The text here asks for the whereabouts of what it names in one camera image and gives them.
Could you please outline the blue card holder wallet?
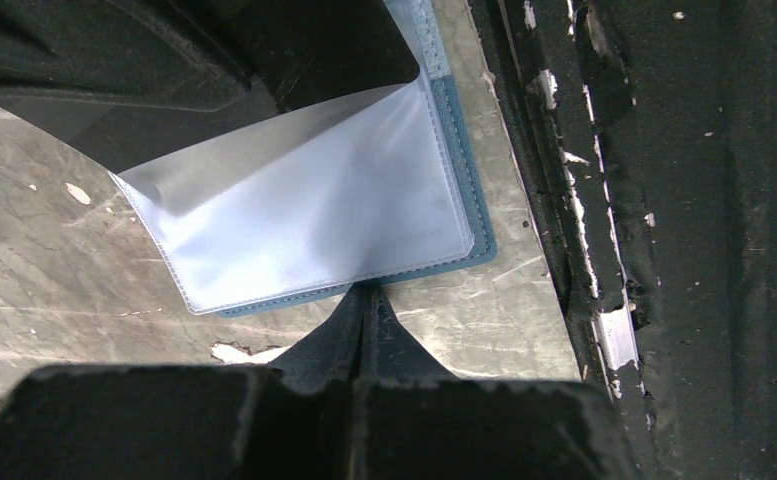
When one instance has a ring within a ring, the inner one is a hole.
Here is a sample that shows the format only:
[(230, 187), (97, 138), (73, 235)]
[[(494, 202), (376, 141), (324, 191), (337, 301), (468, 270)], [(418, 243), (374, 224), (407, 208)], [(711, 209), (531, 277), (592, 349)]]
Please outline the blue card holder wallet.
[(412, 81), (305, 107), (114, 176), (191, 313), (246, 315), (496, 256), (433, 6), (386, 8), (414, 56)]

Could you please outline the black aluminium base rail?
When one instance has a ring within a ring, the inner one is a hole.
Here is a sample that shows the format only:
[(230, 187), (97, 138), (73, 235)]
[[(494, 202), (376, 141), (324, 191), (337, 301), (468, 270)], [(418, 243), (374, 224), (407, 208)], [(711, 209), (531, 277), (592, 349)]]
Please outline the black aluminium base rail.
[(582, 379), (646, 479), (777, 479), (777, 1), (473, 1)]

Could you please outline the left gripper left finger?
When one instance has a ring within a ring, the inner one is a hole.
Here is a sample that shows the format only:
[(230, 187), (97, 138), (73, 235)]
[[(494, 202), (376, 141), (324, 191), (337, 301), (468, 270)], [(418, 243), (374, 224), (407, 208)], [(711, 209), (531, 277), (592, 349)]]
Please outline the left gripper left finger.
[(344, 479), (363, 286), (266, 365), (54, 364), (0, 407), (0, 479)]

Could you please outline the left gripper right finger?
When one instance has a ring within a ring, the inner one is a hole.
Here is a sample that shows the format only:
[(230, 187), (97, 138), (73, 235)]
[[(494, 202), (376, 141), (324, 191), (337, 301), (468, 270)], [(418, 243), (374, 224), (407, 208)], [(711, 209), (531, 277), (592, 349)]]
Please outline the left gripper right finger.
[(580, 382), (459, 379), (399, 323), (384, 290), (362, 303), (352, 401), (356, 479), (636, 479), (608, 396)]

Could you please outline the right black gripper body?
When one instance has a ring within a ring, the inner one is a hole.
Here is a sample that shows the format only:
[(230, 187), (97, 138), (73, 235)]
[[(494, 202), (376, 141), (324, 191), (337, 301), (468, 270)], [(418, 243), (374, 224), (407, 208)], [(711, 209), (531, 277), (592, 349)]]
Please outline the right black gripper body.
[(419, 71), (381, 1), (0, 1), (0, 107), (114, 173)]

